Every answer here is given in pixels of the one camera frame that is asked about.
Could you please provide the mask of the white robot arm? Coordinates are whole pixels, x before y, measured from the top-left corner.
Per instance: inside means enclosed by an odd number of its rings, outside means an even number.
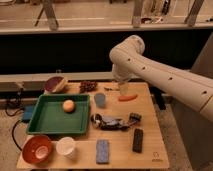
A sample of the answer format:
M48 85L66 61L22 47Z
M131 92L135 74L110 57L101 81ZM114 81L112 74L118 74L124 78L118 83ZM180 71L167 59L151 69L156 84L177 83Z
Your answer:
M113 47L109 58L114 78L125 83L136 75L213 122L213 79L148 59L144 50L145 43L137 35Z

